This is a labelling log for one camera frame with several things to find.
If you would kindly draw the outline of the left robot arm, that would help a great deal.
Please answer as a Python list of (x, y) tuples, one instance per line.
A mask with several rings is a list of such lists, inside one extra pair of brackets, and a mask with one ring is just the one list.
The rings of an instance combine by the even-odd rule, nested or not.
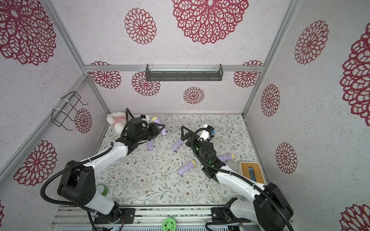
[[(51, 204), (79, 207), (88, 216), (96, 212), (106, 222), (116, 223), (121, 218), (118, 203), (96, 191), (95, 175), (117, 160), (131, 154), (139, 145), (155, 139), (165, 131), (166, 126), (158, 119), (148, 119), (146, 115), (134, 117), (129, 109), (125, 111), (126, 123), (120, 137), (111, 142), (104, 151), (82, 161), (70, 161), (65, 168), (50, 177), (41, 187), (40, 196)], [(46, 188), (60, 178), (57, 194), (63, 201), (50, 198)]]

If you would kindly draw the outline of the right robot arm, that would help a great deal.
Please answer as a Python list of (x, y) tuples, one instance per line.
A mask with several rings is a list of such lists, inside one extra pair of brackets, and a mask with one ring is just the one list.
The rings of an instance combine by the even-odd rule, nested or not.
[(233, 171), (217, 156), (211, 142), (214, 134), (214, 128), (209, 125), (196, 131), (181, 127), (181, 140), (202, 164), (203, 173), (209, 179), (232, 188), (245, 200), (233, 197), (222, 208), (217, 208), (216, 218), (205, 224), (206, 229), (209, 230), (211, 225), (252, 221), (265, 231), (282, 231), (285, 228), (292, 231), (290, 219), (294, 211), (279, 187), (273, 183), (258, 183)]

